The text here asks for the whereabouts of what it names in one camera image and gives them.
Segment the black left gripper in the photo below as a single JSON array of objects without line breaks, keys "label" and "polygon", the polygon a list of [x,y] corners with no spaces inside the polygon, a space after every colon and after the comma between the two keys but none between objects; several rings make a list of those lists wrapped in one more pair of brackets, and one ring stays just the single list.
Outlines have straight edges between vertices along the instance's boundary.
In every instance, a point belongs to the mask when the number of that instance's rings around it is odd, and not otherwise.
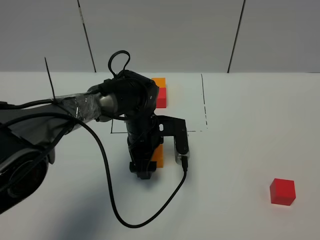
[{"label": "black left gripper", "polygon": [[127,143],[131,157],[129,170],[142,180],[148,180],[157,169],[151,161],[155,149],[163,144],[158,135],[158,116],[155,113],[140,116],[125,122]]}]

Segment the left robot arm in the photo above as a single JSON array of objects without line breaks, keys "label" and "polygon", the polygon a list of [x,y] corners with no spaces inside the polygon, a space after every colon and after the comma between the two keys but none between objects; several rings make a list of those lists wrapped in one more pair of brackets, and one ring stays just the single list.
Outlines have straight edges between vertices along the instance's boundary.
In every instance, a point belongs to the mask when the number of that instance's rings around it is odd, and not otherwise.
[{"label": "left robot arm", "polygon": [[137,163],[148,161],[156,135],[159,87],[147,77],[123,70],[87,92],[21,105],[0,104],[0,210],[33,194],[55,162],[64,135],[90,121],[126,122],[128,146]]}]

